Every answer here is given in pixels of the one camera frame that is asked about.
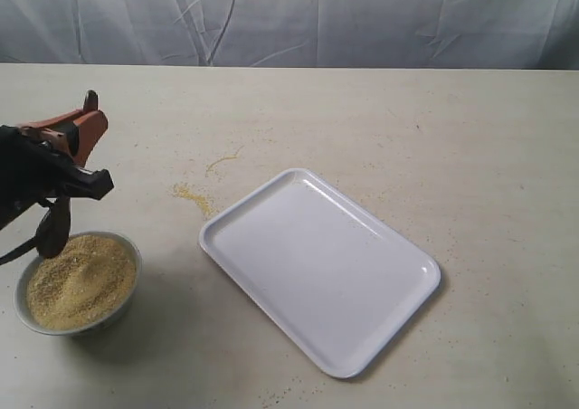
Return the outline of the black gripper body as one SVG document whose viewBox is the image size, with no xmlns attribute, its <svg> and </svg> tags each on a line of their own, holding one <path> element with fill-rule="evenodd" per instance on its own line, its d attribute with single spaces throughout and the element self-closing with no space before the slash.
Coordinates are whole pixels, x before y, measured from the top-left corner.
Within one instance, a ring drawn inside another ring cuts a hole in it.
<svg viewBox="0 0 579 409">
<path fill-rule="evenodd" d="M 80 149 L 75 125 L 47 128 L 1 127 L 1 226 L 6 227 L 32 205 L 79 195 Z"/>
</svg>

